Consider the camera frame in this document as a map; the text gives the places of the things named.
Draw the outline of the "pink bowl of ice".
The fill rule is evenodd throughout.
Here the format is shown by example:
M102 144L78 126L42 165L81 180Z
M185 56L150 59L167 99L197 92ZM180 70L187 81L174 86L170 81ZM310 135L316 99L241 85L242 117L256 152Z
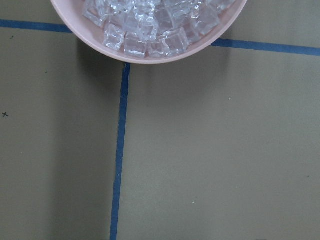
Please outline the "pink bowl of ice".
M178 61L225 33L244 0L54 0L66 26L86 45L116 60L156 65Z

